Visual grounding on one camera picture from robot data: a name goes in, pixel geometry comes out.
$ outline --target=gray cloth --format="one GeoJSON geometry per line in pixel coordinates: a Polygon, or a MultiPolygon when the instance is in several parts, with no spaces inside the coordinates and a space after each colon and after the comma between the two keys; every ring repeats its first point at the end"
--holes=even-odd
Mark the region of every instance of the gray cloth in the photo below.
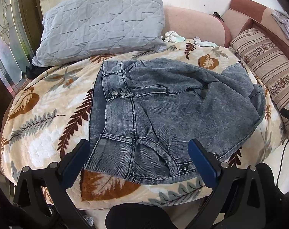
{"type": "Polygon", "coordinates": [[[105,53],[166,50],[162,0],[67,0],[43,20],[32,64],[62,65],[105,53]]]}
{"type": "Polygon", "coordinates": [[[147,185],[197,177],[189,140],[226,160],[252,135],[264,108],[263,87],[239,63],[218,74],[165,58],[104,61],[85,168],[147,185]]]}
{"type": "Polygon", "coordinates": [[[278,23],[279,27],[282,29],[285,37],[289,40],[289,17],[287,13],[280,11],[272,12],[272,17],[278,23]]]}

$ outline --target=gray pillow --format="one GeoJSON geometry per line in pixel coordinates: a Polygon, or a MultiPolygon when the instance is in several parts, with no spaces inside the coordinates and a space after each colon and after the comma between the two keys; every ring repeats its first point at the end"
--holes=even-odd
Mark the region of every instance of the gray pillow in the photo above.
{"type": "Polygon", "coordinates": [[[62,65],[105,53],[166,49],[162,0],[67,0],[46,13],[32,64],[62,65]]]}

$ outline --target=black cable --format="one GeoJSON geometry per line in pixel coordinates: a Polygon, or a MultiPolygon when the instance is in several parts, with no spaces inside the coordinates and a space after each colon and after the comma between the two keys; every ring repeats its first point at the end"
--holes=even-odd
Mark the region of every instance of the black cable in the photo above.
{"type": "Polygon", "coordinates": [[[284,151],[285,151],[285,148],[287,146],[287,144],[289,143],[289,139],[288,141],[286,142],[284,148],[283,148],[283,152],[282,152],[282,157],[281,157],[281,163],[280,163],[280,168],[279,168],[279,174],[278,174],[278,178],[277,178],[277,183],[276,183],[276,186],[278,187],[278,181],[279,181],[279,177],[280,177],[280,172],[281,172],[281,168],[282,168],[282,162],[283,162],[283,157],[284,157],[284,151]]]}

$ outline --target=black button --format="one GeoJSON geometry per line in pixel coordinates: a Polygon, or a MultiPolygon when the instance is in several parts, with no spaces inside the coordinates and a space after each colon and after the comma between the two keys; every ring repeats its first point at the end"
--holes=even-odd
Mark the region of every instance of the black button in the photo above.
{"type": "Polygon", "coordinates": [[[183,164],[182,166],[181,166],[181,171],[182,172],[186,172],[188,170],[188,165],[187,164],[183,164]]]}

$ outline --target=metal screw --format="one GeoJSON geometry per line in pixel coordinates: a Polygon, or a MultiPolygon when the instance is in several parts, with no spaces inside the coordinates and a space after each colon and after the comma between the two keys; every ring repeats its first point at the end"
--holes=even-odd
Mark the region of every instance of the metal screw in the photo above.
{"type": "Polygon", "coordinates": [[[221,166],[225,169],[227,169],[229,167],[229,164],[227,162],[222,162],[221,166]]]}
{"type": "Polygon", "coordinates": [[[52,169],[57,168],[57,166],[58,166],[58,163],[57,163],[57,162],[52,162],[52,163],[49,165],[49,167],[52,168],[52,169]]]}
{"type": "Polygon", "coordinates": [[[29,166],[25,166],[24,168],[22,168],[23,172],[27,172],[29,170],[29,166]]]}
{"type": "Polygon", "coordinates": [[[256,168],[255,166],[253,166],[253,165],[250,165],[250,166],[249,166],[249,169],[250,169],[251,171],[256,171],[256,170],[257,170],[257,168],[256,168]]]}

